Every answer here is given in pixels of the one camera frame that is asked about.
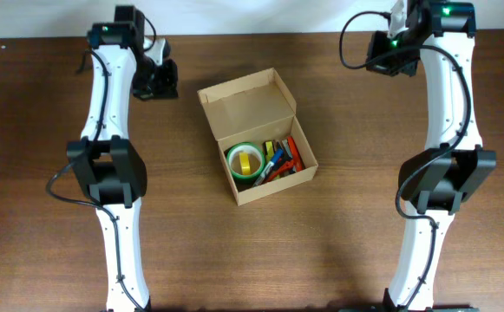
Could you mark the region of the brown cardboard box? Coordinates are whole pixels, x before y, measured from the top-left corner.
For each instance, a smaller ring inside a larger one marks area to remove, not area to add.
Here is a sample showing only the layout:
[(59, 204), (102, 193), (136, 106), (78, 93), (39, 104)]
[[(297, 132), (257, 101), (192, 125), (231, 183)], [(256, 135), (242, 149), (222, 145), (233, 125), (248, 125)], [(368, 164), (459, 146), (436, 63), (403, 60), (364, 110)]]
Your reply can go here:
[[(221, 164), (238, 205), (244, 205), (275, 192), (313, 179), (318, 162), (296, 116), (297, 103), (278, 72), (269, 68), (198, 92), (219, 150)], [(254, 172), (266, 166), (258, 155), (268, 140), (292, 137), (303, 169), (287, 177), (266, 180), (259, 186), (241, 174), (239, 156), (230, 154), (238, 144), (246, 146)]]

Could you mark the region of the small yellow tape roll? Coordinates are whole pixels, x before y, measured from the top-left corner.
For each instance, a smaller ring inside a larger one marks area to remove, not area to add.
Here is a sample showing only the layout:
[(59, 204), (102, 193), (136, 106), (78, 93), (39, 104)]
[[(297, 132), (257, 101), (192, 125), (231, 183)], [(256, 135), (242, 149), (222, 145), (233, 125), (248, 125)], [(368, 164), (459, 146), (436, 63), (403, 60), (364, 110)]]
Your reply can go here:
[(241, 152), (239, 154), (239, 163), (240, 163), (242, 175), (249, 176), (252, 174), (248, 153)]

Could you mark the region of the green tape roll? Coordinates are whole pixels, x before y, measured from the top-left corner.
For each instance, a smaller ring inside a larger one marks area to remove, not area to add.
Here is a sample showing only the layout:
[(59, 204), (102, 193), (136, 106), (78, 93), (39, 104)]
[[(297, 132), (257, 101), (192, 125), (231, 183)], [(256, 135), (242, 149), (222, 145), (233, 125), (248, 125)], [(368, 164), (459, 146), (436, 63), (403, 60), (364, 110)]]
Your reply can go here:
[(233, 146), (226, 155), (226, 161), (232, 177), (241, 184), (253, 184), (265, 167), (263, 152), (251, 142)]

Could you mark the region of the yellow highlighter pen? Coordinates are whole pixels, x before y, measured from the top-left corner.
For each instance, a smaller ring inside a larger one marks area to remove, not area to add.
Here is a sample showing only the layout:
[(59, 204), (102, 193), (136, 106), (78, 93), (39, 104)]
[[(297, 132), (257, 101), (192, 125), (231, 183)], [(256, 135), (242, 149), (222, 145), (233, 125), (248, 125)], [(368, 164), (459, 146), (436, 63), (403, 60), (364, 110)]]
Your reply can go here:
[(275, 148), (274, 148), (274, 145), (273, 145), (273, 141), (272, 140), (268, 140), (264, 143), (264, 148), (265, 148), (265, 159), (267, 161), (270, 161), (272, 159), (272, 157), (274, 156), (274, 153), (275, 153)]

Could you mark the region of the red black stapler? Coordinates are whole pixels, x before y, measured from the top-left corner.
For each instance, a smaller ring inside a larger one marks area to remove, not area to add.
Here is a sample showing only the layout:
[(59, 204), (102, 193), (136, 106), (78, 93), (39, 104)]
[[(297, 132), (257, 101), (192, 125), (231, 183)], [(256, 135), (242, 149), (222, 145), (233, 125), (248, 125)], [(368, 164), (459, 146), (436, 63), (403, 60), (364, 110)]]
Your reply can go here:
[(286, 153), (294, 161), (294, 171), (295, 172), (302, 171), (304, 169), (304, 164), (300, 158), (295, 140), (293, 139), (293, 137), (291, 135), (283, 140), (283, 147), (285, 148)]

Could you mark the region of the blue white marker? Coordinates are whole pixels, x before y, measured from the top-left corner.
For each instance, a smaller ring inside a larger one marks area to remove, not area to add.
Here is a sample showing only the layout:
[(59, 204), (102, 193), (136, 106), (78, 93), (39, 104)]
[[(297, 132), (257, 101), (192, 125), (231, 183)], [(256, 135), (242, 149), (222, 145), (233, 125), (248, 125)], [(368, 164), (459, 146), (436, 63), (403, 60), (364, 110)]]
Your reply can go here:
[(280, 157), (283, 154), (284, 154), (284, 151), (283, 151), (282, 148), (278, 149), (274, 153), (274, 155), (272, 156), (272, 158), (265, 165), (265, 168), (262, 171), (262, 173), (260, 173), (259, 177), (253, 183), (253, 186), (259, 186), (259, 185), (261, 185), (264, 182), (264, 180), (267, 178), (267, 176), (268, 176), (269, 172), (271, 171), (271, 169), (275, 166), (275, 164), (278, 162), (278, 160), (280, 159)]

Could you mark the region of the orange utility knife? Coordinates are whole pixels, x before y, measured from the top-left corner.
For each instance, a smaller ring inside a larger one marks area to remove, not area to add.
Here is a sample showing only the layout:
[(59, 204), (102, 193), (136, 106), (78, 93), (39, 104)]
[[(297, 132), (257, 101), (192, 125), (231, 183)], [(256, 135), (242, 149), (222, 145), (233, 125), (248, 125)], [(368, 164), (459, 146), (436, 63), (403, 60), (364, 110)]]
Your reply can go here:
[(288, 172), (294, 168), (295, 162), (293, 160), (288, 160), (284, 164), (277, 166), (265, 180), (266, 183), (273, 181), (277, 176), (284, 172)]

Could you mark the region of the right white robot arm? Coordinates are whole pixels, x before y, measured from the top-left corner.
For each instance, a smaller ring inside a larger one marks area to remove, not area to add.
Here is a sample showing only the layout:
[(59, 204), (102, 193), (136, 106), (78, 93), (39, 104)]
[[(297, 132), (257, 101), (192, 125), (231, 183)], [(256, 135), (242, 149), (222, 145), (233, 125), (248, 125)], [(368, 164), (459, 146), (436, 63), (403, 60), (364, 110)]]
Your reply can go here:
[(385, 290), (386, 311), (431, 311), (434, 280), (449, 226), (496, 167), (475, 120), (472, 56), (475, 7), (468, 2), (398, 1), (389, 29), (371, 39), (368, 69), (395, 76), (424, 67), (429, 124), (423, 152), (399, 172), (396, 203), (405, 218), (397, 271)]

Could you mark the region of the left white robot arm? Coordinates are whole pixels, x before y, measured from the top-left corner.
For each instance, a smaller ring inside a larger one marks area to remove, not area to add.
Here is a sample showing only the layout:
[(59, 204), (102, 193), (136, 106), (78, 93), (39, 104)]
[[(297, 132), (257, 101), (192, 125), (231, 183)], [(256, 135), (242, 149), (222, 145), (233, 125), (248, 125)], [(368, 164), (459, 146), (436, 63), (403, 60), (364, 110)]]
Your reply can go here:
[(101, 226), (108, 311), (151, 306), (139, 229), (147, 169), (129, 140), (129, 102), (177, 98), (178, 71), (169, 43), (146, 38), (148, 23), (135, 6), (118, 5), (112, 22), (92, 25), (87, 33), (94, 72), (90, 108), (80, 139), (67, 144), (71, 168)]

